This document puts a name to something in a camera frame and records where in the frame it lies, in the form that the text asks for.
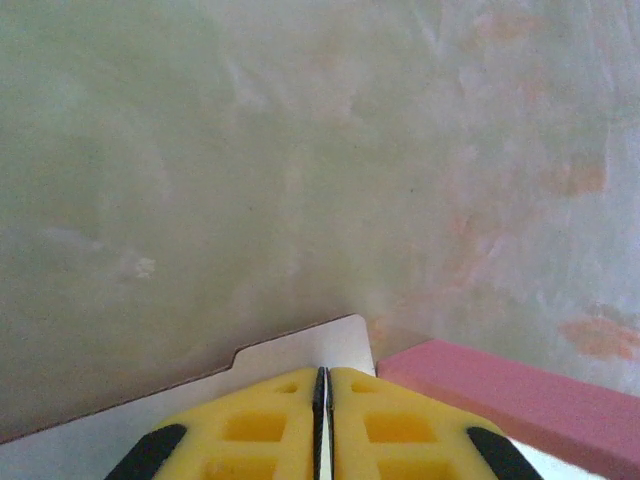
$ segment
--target pink eraser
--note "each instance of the pink eraser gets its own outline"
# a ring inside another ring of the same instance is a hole
[[[378,376],[591,472],[640,479],[640,398],[440,340],[379,361]]]

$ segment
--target yellow tool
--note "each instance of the yellow tool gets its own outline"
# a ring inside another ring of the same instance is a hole
[[[107,480],[534,480],[491,422],[352,368],[305,368],[174,415]]]

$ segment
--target white cardboard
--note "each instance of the white cardboard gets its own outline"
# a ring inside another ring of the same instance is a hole
[[[365,321],[351,315],[253,345],[232,368],[0,445],[3,480],[103,479],[162,419],[303,367],[375,368]]]

